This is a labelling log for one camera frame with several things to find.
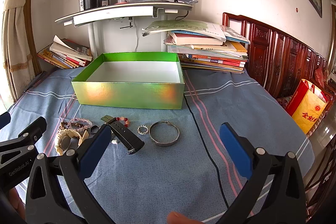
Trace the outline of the person's right hand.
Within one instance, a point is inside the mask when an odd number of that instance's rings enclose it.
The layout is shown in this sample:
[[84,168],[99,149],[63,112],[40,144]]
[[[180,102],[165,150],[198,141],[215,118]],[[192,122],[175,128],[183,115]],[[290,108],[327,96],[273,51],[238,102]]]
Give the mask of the person's right hand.
[[167,224],[203,224],[203,222],[189,219],[183,214],[172,211],[167,216]]

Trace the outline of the person's left hand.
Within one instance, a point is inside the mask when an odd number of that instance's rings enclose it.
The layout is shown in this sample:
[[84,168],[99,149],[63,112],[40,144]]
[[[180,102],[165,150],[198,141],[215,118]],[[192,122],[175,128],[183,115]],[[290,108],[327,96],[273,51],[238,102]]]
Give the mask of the person's left hand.
[[20,215],[20,217],[23,220],[26,220],[25,206],[15,188],[9,190],[8,199],[12,207],[16,210],[16,212]]

